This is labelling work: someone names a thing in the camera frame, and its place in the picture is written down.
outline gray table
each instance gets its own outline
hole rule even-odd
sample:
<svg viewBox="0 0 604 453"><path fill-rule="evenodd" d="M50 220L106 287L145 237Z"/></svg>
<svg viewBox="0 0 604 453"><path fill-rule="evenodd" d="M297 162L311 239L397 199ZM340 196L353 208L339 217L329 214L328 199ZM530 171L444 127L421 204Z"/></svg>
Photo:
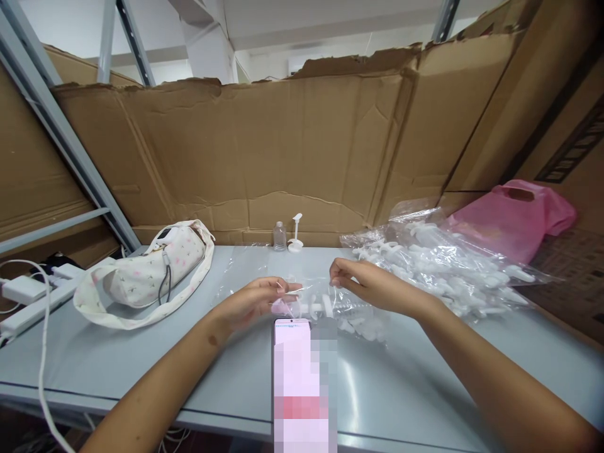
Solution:
<svg viewBox="0 0 604 453"><path fill-rule="evenodd" d="M217 247L212 268L191 299L151 327L132 332L99 327L71 303L54 312L45 380L51 408L109 411L209 311L232 252L233 247ZM267 272L325 277L333 258L346 253L314 248L299 255L270 252ZM257 266L250 266L249 275L241 278L249 281L258 273ZM603 430L604 357L599 352L533 311L483 320L476 330ZM41 337L39 323L0 350L4 401L37 404ZM177 422L270 440L271 338L271 320L266 320L231 341ZM340 335L338 356L340 445L376 451L501 450L468 393L413 320L392 316L387 348Z"/></svg>

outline power strip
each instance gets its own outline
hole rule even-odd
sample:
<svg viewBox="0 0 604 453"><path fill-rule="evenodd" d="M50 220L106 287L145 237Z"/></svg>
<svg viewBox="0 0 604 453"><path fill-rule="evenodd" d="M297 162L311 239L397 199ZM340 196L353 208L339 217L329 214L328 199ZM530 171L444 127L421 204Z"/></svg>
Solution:
<svg viewBox="0 0 604 453"><path fill-rule="evenodd" d="M115 263L113 258L105 258L100 263L92 266L88 271L113 263ZM50 293L50 310L52 311L59 305L70 300L83 278L84 276L82 275L81 277L67 280L57 289L54 289ZM13 341L17 336L25 332L25 330L44 318L47 303L46 297L43 297L22 310L17 311L13 316L0 322L0 335L3 338L7 338L9 342Z"/></svg>

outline bag strap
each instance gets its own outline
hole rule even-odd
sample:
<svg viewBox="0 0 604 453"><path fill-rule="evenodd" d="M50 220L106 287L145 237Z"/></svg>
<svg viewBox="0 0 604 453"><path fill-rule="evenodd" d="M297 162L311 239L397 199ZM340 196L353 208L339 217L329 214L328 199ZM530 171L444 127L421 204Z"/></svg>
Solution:
<svg viewBox="0 0 604 453"><path fill-rule="evenodd" d="M172 300L161 304L141 320L120 318L116 315L107 313L107 310L101 303L101 295L97 289L97 283L99 281L118 269L117 266L111 264L86 273L84 279L75 290L74 306L76 310L82 313L82 315L90 322L95 324L122 330L133 330L154 324L180 308L180 306L195 292L210 269L212 257L214 256L214 242L212 241L214 236L210 234L205 225L199 220L182 221L171 226L190 227L193 230L196 230L206 244L204 257L198 264L197 269L191 278L191 282L189 282L189 285L186 288L175 295Z"/></svg>

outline clear plastic bag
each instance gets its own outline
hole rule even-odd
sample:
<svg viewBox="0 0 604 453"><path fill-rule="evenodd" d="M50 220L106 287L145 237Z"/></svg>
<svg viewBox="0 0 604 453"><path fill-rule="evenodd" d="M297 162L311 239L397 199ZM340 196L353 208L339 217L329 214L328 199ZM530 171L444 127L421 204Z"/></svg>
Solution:
<svg viewBox="0 0 604 453"><path fill-rule="evenodd" d="M547 283L553 277L448 231L444 212L430 203L403 202L388 225L346 235L342 245L352 247L359 260L438 297L467 322L532 307L513 287Z"/></svg>
<svg viewBox="0 0 604 453"><path fill-rule="evenodd" d="M559 281L450 231L441 208L409 213L408 203L394 207L389 228L396 241L407 246L426 267L425 272L462 274L476 284L486 281L493 288Z"/></svg>
<svg viewBox="0 0 604 453"><path fill-rule="evenodd" d="M387 312L373 307L342 288L329 285L329 279L301 279L303 287L293 294L298 300L285 304L276 301L273 312L293 318L334 318L338 329L367 341L385 342L389 327Z"/></svg>
<svg viewBox="0 0 604 453"><path fill-rule="evenodd" d="M235 247L220 280L212 307L239 291L250 281L268 277L270 253L271 246L265 243Z"/></svg>

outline small clear bottle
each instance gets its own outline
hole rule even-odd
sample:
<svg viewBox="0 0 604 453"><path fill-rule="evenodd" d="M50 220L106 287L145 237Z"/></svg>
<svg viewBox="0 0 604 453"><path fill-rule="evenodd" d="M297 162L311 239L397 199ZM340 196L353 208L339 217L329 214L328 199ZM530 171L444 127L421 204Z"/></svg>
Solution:
<svg viewBox="0 0 604 453"><path fill-rule="evenodd" d="M277 225L275 225L275 228L272 231L272 239L276 252L282 252L287 248L287 239L283 222L277 222Z"/></svg>

